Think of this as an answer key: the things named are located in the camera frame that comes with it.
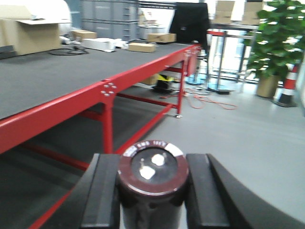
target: electrical cord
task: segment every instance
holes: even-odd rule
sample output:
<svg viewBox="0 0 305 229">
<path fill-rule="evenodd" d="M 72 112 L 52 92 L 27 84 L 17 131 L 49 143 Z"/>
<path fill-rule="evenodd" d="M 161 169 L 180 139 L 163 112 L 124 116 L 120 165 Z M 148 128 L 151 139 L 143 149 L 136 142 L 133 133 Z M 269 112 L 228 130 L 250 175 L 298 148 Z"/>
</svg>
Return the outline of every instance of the electrical cord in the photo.
<svg viewBox="0 0 305 229">
<path fill-rule="evenodd" d="M 78 48 L 76 46 L 74 46 L 73 48 L 60 48 L 49 51 L 49 54 L 55 56 L 76 56 L 76 55 L 82 55 L 88 53 L 89 52 L 84 48 Z"/>
<path fill-rule="evenodd" d="M 190 88 L 185 88 L 184 92 L 187 92 L 189 94 L 197 94 L 197 95 L 210 95 L 211 92 L 210 91 L 205 91 L 205 93 L 199 93 L 199 91 L 203 90 L 205 88 L 201 87 L 201 89 L 190 89 Z M 173 91 L 175 92 L 179 92 L 179 89 L 173 89 Z"/>
<path fill-rule="evenodd" d="M 193 94 L 193 98 L 195 100 L 198 100 L 201 105 L 200 106 L 195 106 L 193 104 L 193 102 L 191 101 L 189 94 Z M 225 110 L 235 110 L 237 109 L 238 106 L 234 105 L 234 104 L 228 104 L 228 103 L 222 103 L 222 102 L 218 102 L 218 101 L 214 101 L 208 97 L 206 97 L 206 95 L 210 95 L 210 93 L 201 95 L 199 93 L 194 92 L 193 89 L 186 89 L 183 92 L 184 97 L 186 97 L 187 101 L 189 102 L 190 106 L 194 109 L 202 109 L 205 106 L 205 103 L 212 103 L 212 104 L 217 104 L 220 107 L 222 107 Z M 170 95 L 166 95 L 166 96 L 160 96 L 161 99 L 167 99 L 170 97 L 177 97 L 177 94 L 170 94 Z"/>
</svg>

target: gray tabletop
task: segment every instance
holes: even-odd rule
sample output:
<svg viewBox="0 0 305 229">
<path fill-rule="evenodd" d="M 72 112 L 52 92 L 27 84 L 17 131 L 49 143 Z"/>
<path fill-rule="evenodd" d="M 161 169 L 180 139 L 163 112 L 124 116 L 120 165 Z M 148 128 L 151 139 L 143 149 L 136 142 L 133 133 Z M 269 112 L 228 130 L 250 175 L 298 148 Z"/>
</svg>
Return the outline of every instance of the gray tabletop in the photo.
<svg viewBox="0 0 305 229">
<path fill-rule="evenodd" d="M 159 45 L 153 53 L 89 50 L 89 54 L 76 56 L 54 56 L 40 52 L 0 60 L 0 119 L 185 47 L 187 45 L 175 43 Z"/>
</svg>

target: yellow object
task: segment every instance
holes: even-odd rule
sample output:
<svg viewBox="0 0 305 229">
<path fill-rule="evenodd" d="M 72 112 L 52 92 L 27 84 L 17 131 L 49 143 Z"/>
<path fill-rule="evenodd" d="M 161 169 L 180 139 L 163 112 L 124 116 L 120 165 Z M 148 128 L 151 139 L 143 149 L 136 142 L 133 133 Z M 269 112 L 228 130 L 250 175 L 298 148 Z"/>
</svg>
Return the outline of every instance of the yellow object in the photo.
<svg viewBox="0 0 305 229">
<path fill-rule="evenodd" d="M 173 77 L 166 76 L 166 75 L 159 75 L 157 80 L 171 82 L 171 81 L 173 81 Z"/>
</svg>

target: red table leg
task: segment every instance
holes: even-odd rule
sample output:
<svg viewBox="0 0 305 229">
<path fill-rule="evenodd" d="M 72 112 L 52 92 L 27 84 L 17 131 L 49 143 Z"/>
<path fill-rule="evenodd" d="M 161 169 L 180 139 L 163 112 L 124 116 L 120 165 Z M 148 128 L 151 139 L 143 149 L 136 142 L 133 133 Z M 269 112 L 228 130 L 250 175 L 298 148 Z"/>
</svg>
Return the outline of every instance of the red table leg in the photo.
<svg viewBox="0 0 305 229">
<path fill-rule="evenodd" d="M 103 145 L 106 154 L 113 153 L 113 125 L 112 125 L 113 99 L 102 107 Z"/>
<path fill-rule="evenodd" d="M 181 78 L 180 78 L 180 89 L 178 94 L 178 104 L 177 104 L 177 118 L 181 117 L 181 109 L 182 109 L 182 99 L 184 94 L 184 78 L 187 75 L 187 66 L 189 61 L 189 54 L 185 54 L 185 59 L 182 61 L 182 72 L 181 72 Z"/>
</svg>

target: red cable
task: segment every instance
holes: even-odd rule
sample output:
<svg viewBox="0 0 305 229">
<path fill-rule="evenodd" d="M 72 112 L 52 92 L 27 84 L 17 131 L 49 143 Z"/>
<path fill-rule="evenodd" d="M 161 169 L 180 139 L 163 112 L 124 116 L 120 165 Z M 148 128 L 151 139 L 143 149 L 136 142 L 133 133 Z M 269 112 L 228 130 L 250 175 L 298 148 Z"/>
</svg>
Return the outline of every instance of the red cable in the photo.
<svg viewBox="0 0 305 229">
<path fill-rule="evenodd" d="M 187 98 L 187 101 L 189 102 L 190 106 L 194 109 L 202 109 L 204 107 L 204 102 L 207 102 L 207 103 L 212 103 L 212 104 L 217 104 L 219 106 L 221 106 L 223 109 L 225 110 L 235 110 L 237 109 L 238 106 L 234 105 L 234 104 L 227 104 L 227 103 L 221 103 L 221 102 L 217 102 L 217 101 L 214 101 L 206 96 L 202 96 L 202 95 L 197 95 L 196 92 L 193 90 L 193 89 L 189 89 L 191 91 L 191 93 L 194 94 L 193 98 L 194 99 L 197 99 L 201 102 L 201 106 L 194 106 L 192 104 L 192 101 L 191 99 L 187 96 L 187 91 L 184 91 L 184 96 Z M 177 97 L 178 95 L 166 95 L 166 96 L 160 96 L 161 99 L 167 99 L 167 98 L 170 98 L 170 97 Z"/>
</svg>

